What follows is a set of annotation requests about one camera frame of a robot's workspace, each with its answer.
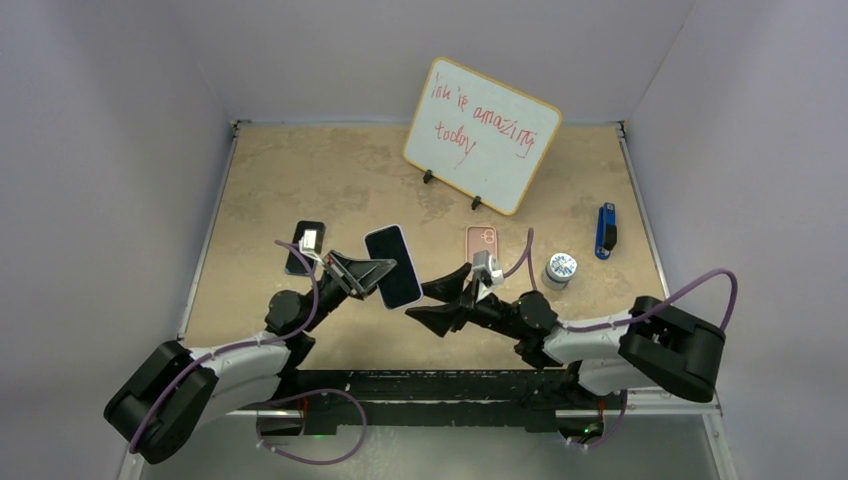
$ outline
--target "black phone screen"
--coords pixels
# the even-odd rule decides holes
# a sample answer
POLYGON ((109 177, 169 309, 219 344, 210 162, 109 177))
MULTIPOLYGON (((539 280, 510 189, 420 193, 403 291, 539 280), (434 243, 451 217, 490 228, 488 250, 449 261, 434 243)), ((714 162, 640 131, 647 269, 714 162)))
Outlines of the black phone screen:
POLYGON ((392 258, 397 261, 395 268, 377 282, 386 308, 393 310, 421 299, 421 284, 398 225, 366 235, 365 248, 372 259, 392 258))
MULTIPOLYGON (((307 230, 318 230, 320 232, 324 232, 324 223, 322 222, 310 222, 309 220, 301 220, 297 222, 297 227, 294 229, 294 237, 292 238, 292 243, 295 248, 297 248, 297 242, 300 241, 301 237, 303 237, 303 232, 307 230)), ((312 260, 309 257, 306 257, 306 263, 309 264, 309 268, 315 268, 315 260, 312 260)), ((289 252, 289 257, 286 259, 286 273, 289 275, 306 275, 306 269, 303 268, 303 264, 300 263, 300 260, 294 256, 293 253, 289 252)))

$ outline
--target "blue object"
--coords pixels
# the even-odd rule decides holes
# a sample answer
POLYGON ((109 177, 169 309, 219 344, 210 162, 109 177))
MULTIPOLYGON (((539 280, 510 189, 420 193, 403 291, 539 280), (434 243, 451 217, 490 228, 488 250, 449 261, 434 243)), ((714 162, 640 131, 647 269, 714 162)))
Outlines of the blue object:
POLYGON ((608 259, 617 242, 618 229, 615 226, 615 205, 607 202, 598 210, 595 256, 601 260, 608 259))

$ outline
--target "gray floor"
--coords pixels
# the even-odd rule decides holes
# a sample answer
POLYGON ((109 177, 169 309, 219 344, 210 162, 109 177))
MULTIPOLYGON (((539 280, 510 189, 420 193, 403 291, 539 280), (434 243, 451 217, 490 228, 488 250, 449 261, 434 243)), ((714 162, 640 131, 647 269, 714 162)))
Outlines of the gray floor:
MULTIPOLYGON (((337 436, 286 439, 285 448, 326 459, 353 445, 358 427, 337 436)), ((263 479, 717 479, 700 416, 631 416, 615 437, 584 454, 558 435, 515 428, 373 427, 359 453, 308 466, 256 448, 254 419, 225 417, 195 432, 170 460, 145 467, 146 480, 263 479)))

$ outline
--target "yellow whiteboard frame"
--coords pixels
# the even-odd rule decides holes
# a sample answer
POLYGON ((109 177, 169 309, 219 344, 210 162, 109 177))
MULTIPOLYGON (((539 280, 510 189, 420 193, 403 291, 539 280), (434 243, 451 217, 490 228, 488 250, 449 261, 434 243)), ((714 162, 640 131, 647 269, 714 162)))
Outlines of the yellow whiteboard frame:
MULTIPOLYGON (((555 107, 555 106, 553 106, 549 103, 543 102, 536 97, 532 97, 530 95, 527 95, 524 92, 520 92, 520 91, 516 90, 515 88, 513 88, 513 87, 511 87, 511 86, 509 86, 509 85, 507 85, 503 82, 499 82, 499 81, 495 80, 494 78, 489 77, 488 75, 484 75, 484 74, 478 72, 477 70, 474 70, 474 69, 466 67, 465 65, 459 64, 459 63, 451 60, 450 58, 436 57, 436 59, 433 60, 433 63, 430 64, 430 71, 427 73, 427 79, 424 81, 424 86, 421 88, 421 97, 418 99, 418 105, 415 107, 415 115, 412 117, 412 123, 410 123, 409 131, 406 133, 406 143, 403 145, 403 158, 404 158, 404 160, 406 160, 410 165, 412 165, 413 167, 415 167, 415 168, 417 168, 421 171, 426 172, 427 169, 422 167, 421 165, 418 165, 417 163, 413 162, 412 160, 409 159, 409 157, 406 156, 406 147, 409 144, 409 135, 412 133, 413 127, 415 127, 415 121, 418 120, 418 112, 421 110, 421 104, 424 102, 424 96, 427 94, 427 85, 430 84, 430 78, 433 76, 433 69, 436 68, 436 62, 438 62, 440 60, 448 62, 455 67, 459 67, 459 68, 461 68, 462 70, 465 70, 468 73, 472 73, 474 75, 477 75, 480 78, 484 78, 484 79, 494 83, 495 85, 499 85, 503 88, 506 88, 507 90, 511 91, 512 93, 515 93, 517 95, 521 95, 522 97, 524 97, 528 100, 531 100, 535 103, 538 103, 539 105, 541 105, 543 107, 547 107, 547 108, 555 111, 557 113, 557 116, 559 116, 559 121, 557 122, 556 127, 554 128, 554 133, 548 139, 548 143, 547 143, 547 145, 545 145, 545 150, 542 151, 542 156, 539 157, 539 163, 536 164, 536 168, 533 169, 533 174, 530 175, 530 180, 527 181, 527 185, 524 187, 524 190, 521 192, 521 197, 519 197, 518 203, 515 204, 515 210, 513 210, 511 212, 504 212, 503 210, 490 205, 484 199, 482 199, 482 198, 480 199, 480 203, 482 203, 483 205, 486 205, 487 207, 489 207, 492 210, 500 213, 501 215, 513 215, 513 214, 515 214, 515 212, 518 211, 518 207, 521 206, 521 202, 524 201, 524 195, 527 194, 527 189, 530 188, 530 184, 533 183, 533 179, 536 178, 536 173, 539 171, 539 166, 542 165, 542 162, 545 160, 545 156, 548 154, 548 148, 550 148, 551 142, 554 141, 554 137, 556 136, 557 132, 559 131, 560 125, 562 125, 562 112, 560 112, 557 107, 555 107)), ((471 198, 476 197, 476 195, 474 195, 473 193, 468 192, 468 191, 454 185, 453 183, 445 180, 444 178, 440 177, 436 172, 433 172, 433 177, 438 178, 442 182, 450 185, 451 187, 455 188, 456 190, 459 190, 460 192, 468 195, 471 198)))

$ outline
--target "wooden tabletop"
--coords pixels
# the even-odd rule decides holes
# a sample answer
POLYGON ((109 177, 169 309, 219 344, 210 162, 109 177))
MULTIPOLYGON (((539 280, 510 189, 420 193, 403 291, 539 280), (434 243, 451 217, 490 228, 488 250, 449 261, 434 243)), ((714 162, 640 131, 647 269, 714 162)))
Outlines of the wooden tabletop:
MULTIPOLYGON (((563 127, 517 213, 503 216, 423 172, 401 152, 406 127, 246 126, 235 149, 185 342, 213 346, 264 328, 268 300, 278 290, 307 292, 304 277, 283 272, 299 220, 327 225, 330 249, 366 258, 363 236, 382 226, 403 227, 422 282, 465 261, 465 228, 497 229, 507 270, 533 227, 536 274, 555 252, 578 263, 564 291, 539 289, 561 318, 621 311, 638 295, 663 295, 615 129, 563 127), (598 208, 616 205, 618 245, 609 260, 594 256, 598 208)), ((526 266, 497 295, 511 301, 530 289, 526 266)), ((421 305, 436 304, 424 300, 421 305)), ((317 340, 303 368, 489 369, 529 368, 513 340, 468 324, 439 338, 402 311, 387 311, 379 293, 346 300, 310 335, 317 340)))

